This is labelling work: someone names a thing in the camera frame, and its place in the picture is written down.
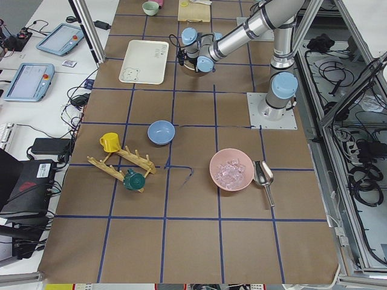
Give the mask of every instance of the white tray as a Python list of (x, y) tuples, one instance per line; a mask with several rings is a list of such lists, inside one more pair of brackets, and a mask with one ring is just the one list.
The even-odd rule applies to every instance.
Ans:
[(163, 41), (129, 42), (119, 80), (123, 83), (159, 85), (164, 81), (169, 44)]

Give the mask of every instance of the small white label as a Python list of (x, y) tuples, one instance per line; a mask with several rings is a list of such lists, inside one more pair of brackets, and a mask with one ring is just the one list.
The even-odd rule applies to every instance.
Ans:
[(51, 167), (50, 163), (43, 163), (39, 165), (39, 170), (37, 171), (36, 177), (37, 178), (47, 177), (50, 172), (50, 167)]
[(77, 62), (73, 62), (71, 60), (65, 60), (62, 65), (63, 66), (68, 66), (70, 68), (73, 68), (75, 65), (77, 64)]

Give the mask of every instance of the pink bowl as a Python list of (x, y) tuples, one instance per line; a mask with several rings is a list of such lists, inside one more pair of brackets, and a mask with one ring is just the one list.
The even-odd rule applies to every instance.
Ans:
[[(238, 188), (235, 189), (228, 189), (223, 186), (221, 186), (218, 181), (215, 179), (216, 173), (219, 171), (219, 165), (225, 165), (227, 162), (231, 160), (239, 160), (240, 164), (245, 165), (246, 169), (243, 173), (243, 181), (241, 185)], [(254, 165), (253, 161), (248, 157), (244, 152), (233, 149), (233, 148), (227, 148), (220, 150), (217, 152), (210, 161), (210, 174), (211, 178), (214, 181), (214, 183), (220, 187), (223, 190), (227, 190), (228, 192), (235, 192), (237, 190), (241, 190), (246, 188), (253, 180), (254, 178)]]

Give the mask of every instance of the power adapter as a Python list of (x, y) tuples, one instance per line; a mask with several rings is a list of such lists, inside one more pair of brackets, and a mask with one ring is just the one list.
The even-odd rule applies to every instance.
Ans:
[(101, 28), (101, 29), (104, 29), (104, 30), (108, 30), (111, 28), (111, 25), (109, 23), (106, 23), (106, 22), (103, 22), (103, 21), (94, 21), (94, 26), (95, 27), (98, 27), (98, 28)]
[(89, 101), (90, 93), (84, 93), (82, 95), (78, 95), (72, 99), (70, 99), (70, 104), (74, 107), (81, 108), (86, 106)]
[(387, 157), (387, 144), (378, 141), (368, 142), (359, 140), (357, 147), (360, 150), (358, 155), (360, 162), (370, 163), (374, 158), (386, 158)]
[(69, 153), (70, 139), (36, 138), (31, 152), (36, 155), (66, 155)]

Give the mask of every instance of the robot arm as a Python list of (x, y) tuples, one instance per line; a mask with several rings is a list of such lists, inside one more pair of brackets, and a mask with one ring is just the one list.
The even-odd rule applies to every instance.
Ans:
[(201, 35), (193, 28), (186, 28), (181, 37), (184, 43), (186, 60), (195, 66), (195, 70), (208, 73), (215, 62), (225, 58), (242, 45), (259, 37), (267, 30), (275, 30), (275, 55), (273, 62), (279, 62), (280, 69), (291, 66), (294, 62), (291, 50), (293, 29), (291, 24), (295, 14), (301, 9), (304, 0), (263, 0), (254, 14), (243, 24), (236, 27), (224, 37), (216, 33)]
[(233, 31), (221, 37), (219, 34), (201, 34), (186, 28), (181, 38), (180, 65), (189, 68), (189, 62), (197, 73), (213, 70), (215, 62), (225, 58), (242, 45), (258, 38), (268, 30), (274, 30), (274, 53), (270, 61), (270, 89), (258, 105), (259, 114), (270, 121), (282, 118), (289, 100), (294, 96), (298, 81), (292, 74), (294, 58), (292, 38), (294, 16), (304, 0), (263, 0), (253, 6), (250, 18)]

